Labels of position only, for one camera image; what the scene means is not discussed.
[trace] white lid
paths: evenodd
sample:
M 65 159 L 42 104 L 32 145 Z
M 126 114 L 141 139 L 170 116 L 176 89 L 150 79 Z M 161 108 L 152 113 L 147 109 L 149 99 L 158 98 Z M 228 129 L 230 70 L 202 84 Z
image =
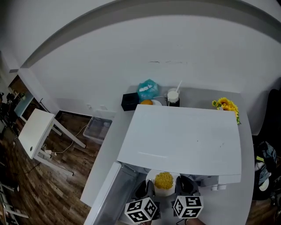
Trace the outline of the white lid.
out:
M 169 93 L 170 91 L 176 91 L 176 90 L 177 90 L 176 87 L 170 88 L 170 89 L 168 90 L 168 93 Z
M 176 91 L 170 91 L 168 93 L 168 101 L 169 102 L 177 102 L 179 100 L 179 93 L 177 93 Z

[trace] plastic storage bin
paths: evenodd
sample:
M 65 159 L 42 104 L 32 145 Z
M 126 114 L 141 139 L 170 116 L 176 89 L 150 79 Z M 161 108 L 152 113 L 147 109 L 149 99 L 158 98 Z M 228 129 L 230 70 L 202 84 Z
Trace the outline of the plastic storage bin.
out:
M 114 116 L 115 112 L 112 111 L 100 109 L 94 111 L 93 117 L 83 132 L 83 136 L 101 145 L 111 126 Z

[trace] cabinet door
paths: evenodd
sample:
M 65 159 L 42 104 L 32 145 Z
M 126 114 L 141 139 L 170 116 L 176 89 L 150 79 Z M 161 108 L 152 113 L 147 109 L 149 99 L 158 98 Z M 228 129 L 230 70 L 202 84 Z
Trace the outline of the cabinet door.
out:
M 84 225 L 114 225 L 131 195 L 137 172 L 114 162 Z

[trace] wooden floor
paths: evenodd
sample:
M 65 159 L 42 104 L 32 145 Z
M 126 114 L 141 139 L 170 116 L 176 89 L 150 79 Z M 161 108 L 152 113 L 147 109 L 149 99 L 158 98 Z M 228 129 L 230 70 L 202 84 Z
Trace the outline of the wooden floor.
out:
M 57 120 L 74 135 L 87 125 L 89 118 L 62 114 Z M 3 163 L 6 165 L 6 176 L 17 182 L 19 192 L 9 192 L 12 205 L 29 219 L 18 217 L 20 224 L 26 225 L 82 225 L 90 211 L 90 207 L 80 201 L 83 188 L 86 184 L 90 170 L 96 159 L 100 145 L 83 136 L 83 131 L 77 136 L 86 144 L 83 149 L 74 144 L 63 154 L 52 154 L 52 163 L 57 163 L 65 169 L 74 172 L 68 177 L 58 173 L 37 160 L 31 160 L 20 142 L 17 140 L 15 147 L 12 141 L 14 134 L 6 129 L 4 140 L 7 141 L 6 149 L 1 149 L 4 155 Z M 71 144 L 71 140 L 62 135 L 59 137 L 51 131 L 46 140 L 47 149 L 62 152 Z

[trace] white wall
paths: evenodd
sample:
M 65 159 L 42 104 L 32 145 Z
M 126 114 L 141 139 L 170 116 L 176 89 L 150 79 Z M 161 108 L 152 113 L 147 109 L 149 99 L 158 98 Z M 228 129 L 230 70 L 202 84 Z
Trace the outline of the white wall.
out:
M 268 1 L 267 8 L 261 1 L 252 4 L 274 12 L 276 17 L 273 1 Z M 11 52 L 18 64 L 21 66 L 48 37 L 78 15 L 111 1 L 100 0 L 97 5 L 86 2 L 78 5 L 71 2 L 68 7 L 63 1 L 14 2 L 6 24 L 6 37 L 11 37 Z M 144 4 L 95 20 L 91 18 L 91 22 L 106 23 L 152 9 L 166 12 L 187 9 L 190 14 L 150 16 L 147 13 L 146 18 L 108 23 L 62 43 L 30 69 L 22 69 L 21 78 L 36 90 L 36 96 L 54 101 L 55 108 L 88 115 L 91 111 L 86 104 L 116 109 L 127 87 L 147 78 L 160 85 L 176 85 L 183 80 L 183 85 L 188 87 L 239 92 L 245 99 L 252 131 L 258 131 L 267 93 L 281 75 L 281 45 L 263 32 L 266 29 L 259 29 L 270 25 L 243 10 L 233 10 L 228 15 L 229 7 L 204 1 Z M 192 14 L 197 9 L 206 13 Z M 212 18 L 208 14 L 211 10 L 226 20 Z M 86 25 L 80 26 L 73 27 L 74 31 Z
M 10 73 L 10 69 L 6 63 L 6 60 L 3 57 L 2 52 L 0 52 L 0 69 L 2 70 L 1 77 L 5 83 L 5 86 L 8 87 L 14 78 L 16 78 L 17 73 Z
M 183 2 L 177 4 L 185 7 Z M 62 110 L 82 114 L 90 113 L 87 103 L 116 109 L 127 87 L 147 78 L 160 85 L 183 80 L 188 87 L 239 92 L 255 131 L 263 120 L 263 108 L 258 115 L 252 111 L 261 93 L 266 99 L 281 76 L 280 59 L 281 45 L 249 27 L 199 16 L 158 16 L 121 22 L 76 38 L 31 70 Z
M 113 0 L 9 0 L 7 41 L 19 65 L 47 38 L 77 17 Z

